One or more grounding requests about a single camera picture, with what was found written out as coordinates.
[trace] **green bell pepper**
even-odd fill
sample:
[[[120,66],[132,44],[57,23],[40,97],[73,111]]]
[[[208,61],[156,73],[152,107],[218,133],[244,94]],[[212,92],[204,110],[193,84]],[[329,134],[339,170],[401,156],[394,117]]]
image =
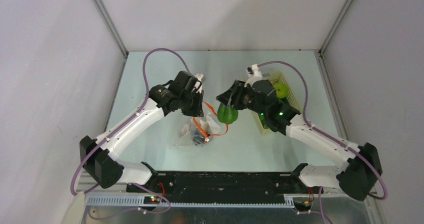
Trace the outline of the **green bell pepper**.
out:
[[[232,124],[239,117],[238,110],[228,107],[224,104],[220,104],[218,108],[218,120],[224,124]]]

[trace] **green fruit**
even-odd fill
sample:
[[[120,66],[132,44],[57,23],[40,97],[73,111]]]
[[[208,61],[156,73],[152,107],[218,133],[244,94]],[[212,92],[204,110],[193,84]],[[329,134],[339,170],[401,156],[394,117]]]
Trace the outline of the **green fruit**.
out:
[[[274,84],[274,89],[277,94],[277,98],[282,99],[289,93],[289,88],[284,83],[278,82]]]
[[[220,104],[218,108],[218,120],[224,124],[232,124],[239,117],[238,110],[228,107],[224,104]]]

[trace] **orange wire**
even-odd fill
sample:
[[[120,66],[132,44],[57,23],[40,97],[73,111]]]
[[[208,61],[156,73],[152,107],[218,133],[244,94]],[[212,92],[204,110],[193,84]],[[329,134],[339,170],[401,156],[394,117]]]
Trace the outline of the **orange wire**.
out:
[[[164,196],[165,195],[165,187],[163,186],[162,182],[159,182],[157,185],[162,187],[162,196]]]
[[[311,201],[314,201],[315,200],[315,196],[314,196],[314,192],[312,191],[312,188],[311,187],[309,187],[309,191],[308,192],[310,192],[312,194],[312,200]]]
[[[205,102],[205,101],[203,101],[203,103],[206,105],[206,106],[208,106],[209,107],[209,109],[212,111],[212,113],[215,115],[215,116],[218,116],[218,114],[216,113],[216,111],[215,111],[215,109],[209,104],[209,103],[207,103],[207,102]],[[201,128],[201,126],[198,124],[198,122],[196,121],[196,119],[193,117],[193,122],[194,122],[194,124],[196,125],[196,127],[200,130],[200,132],[203,134],[203,136],[206,138],[206,137],[210,137],[210,136],[223,136],[223,135],[225,135],[227,132],[228,132],[228,124],[226,124],[226,126],[225,126],[225,133],[224,134],[212,134],[212,135],[209,135],[208,136],[208,134],[206,133],[206,131],[205,130],[203,130],[202,128]]]

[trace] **plastic basket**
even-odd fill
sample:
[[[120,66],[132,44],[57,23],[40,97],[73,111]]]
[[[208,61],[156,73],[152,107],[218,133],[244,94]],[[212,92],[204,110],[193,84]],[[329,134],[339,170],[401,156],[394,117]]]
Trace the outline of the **plastic basket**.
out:
[[[272,85],[274,85],[275,83],[278,83],[278,82],[286,84],[287,88],[288,88],[288,94],[287,94],[288,103],[292,107],[294,107],[294,108],[298,109],[300,112],[302,112],[302,107],[299,104],[295,94],[293,93],[290,85],[288,84],[288,82],[285,79],[284,74],[282,72],[278,71],[278,72],[271,72],[269,74],[264,74],[263,79],[269,80],[272,83]],[[255,119],[256,124],[258,125],[259,132],[261,133],[261,135],[267,135],[267,134],[272,132],[272,130],[270,130],[268,127],[264,128],[262,126],[262,123],[261,123],[259,116],[256,112],[252,111],[252,114],[253,114],[253,117]]]

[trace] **green apple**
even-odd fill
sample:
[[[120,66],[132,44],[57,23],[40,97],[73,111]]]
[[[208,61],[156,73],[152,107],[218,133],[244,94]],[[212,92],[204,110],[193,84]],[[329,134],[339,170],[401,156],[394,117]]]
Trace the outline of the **green apple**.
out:
[[[278,82],[274,84],[274,88],[277,94],[277,98],[282,99],[289,93],[289,88],[286,84]]]

